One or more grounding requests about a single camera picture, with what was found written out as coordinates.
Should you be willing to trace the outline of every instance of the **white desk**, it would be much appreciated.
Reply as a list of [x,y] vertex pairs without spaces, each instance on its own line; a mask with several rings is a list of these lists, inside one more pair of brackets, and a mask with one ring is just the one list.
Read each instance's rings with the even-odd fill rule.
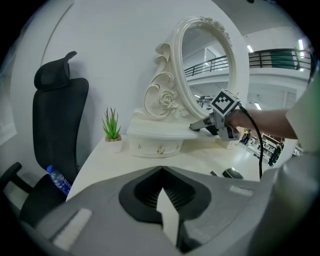
[[185,140],[178,155],[144,158],[130,155],[128,137],[122,139],[119,153],[108,153],[104,138],[99,142],[77,175],[67,200],[91,184],[152,166],[173,166],[206,175],[214,171],[220,177],[225,169],[234,167],[245,180],[259,181],[258,158],[239,146],[225,149],[213,141]]

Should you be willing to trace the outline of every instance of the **white ornate mirror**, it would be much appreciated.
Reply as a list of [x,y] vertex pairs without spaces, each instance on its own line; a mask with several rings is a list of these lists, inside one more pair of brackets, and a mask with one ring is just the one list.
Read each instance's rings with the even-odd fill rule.
[[[230,38],[220,22],[199,16],[184,19],[174,28],[168,41],[161,43],[155,49],[158,53],[156,58],[158,69],[146,90],[144,107],[135,111],[127,131],[133,145],[133,155],[144,157],[173,156],[179,153],[183,140],[211,136],[206,131],[196,132],[189,129],[191,123],[209,114],[195,100],[195,94],[188,85],[189,81],[184,67],[187,59],[185,56],[184,60],[184,53],[189,45],[187,39],[190,38],[191,33],[195,34],[196,32],[207,38],[207,41],[203,45],[200,43],[199,47],[214,45],[225,57],[222,61],[222,70],[212,70],[212,67],[217,64],[213,63],[213,65],[210,64],[211,72],[196,74],[193,78],[202,80],[201,82],[204,83],[212,79],[224,79],[223,86],[235,95],[238,95],[238,92],[243,88],[244,91],[248,91],[249,60],[240,33],[237,33],[234,38],[238,42],[242,40],[243,47],[241,45],[238,49],[240,48],[245,54],[241,52],[235,56],[232,37]],[[239,56],[246,56],[246,59],[241,59]],[[244,69],[245,73],[242,69],[240,75],[238,67],[244,63],[247,64],[247,68]],[[145,146],[145,151],[142,150],[142,143],[146,143],[147,140],[148,146]],[[161,155],[157,155],[158,148],[164,144],[166,144],[165,151],[162,150]]]

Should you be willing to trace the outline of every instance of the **small drawer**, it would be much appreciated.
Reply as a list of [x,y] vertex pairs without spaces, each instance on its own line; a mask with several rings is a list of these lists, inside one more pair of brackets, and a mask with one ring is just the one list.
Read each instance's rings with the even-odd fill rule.
[[130,153],[143,158],[166,158],[179,154],[182,140],[151,139],[129,136]]

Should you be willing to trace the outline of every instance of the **black office chair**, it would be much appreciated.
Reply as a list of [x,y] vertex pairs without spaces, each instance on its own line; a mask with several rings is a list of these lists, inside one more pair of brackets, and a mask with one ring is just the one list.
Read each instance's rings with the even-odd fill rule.
[[[44,170],[53,165],[71,184],[79,172],[77,136],[89,90],[86,79],[70,79],[68,61],[76,54],[72,51],[36,72],[32,113],[33,147],[38,164]],[[29,193],[19,218],[34,227],[45,214],[65,202],[66,195],[54,185],[49,174],[32,188],[17,175],[21,168],[16,162],[2,175],[0,191],[12,181]]]

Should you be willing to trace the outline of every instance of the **plastic bottle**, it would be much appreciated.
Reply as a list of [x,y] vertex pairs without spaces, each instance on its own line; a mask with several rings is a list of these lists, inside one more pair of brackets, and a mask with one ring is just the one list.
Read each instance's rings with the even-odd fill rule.
[[50,178],[53,181],[53,183],[66,195],[69,194],[69,191],[71,189],[71,185],[69,182],[65,179],[65,177],[62,175],[60,171],[55,169],[52,165],[49,165],[46,169],[46,171],[50,174]]

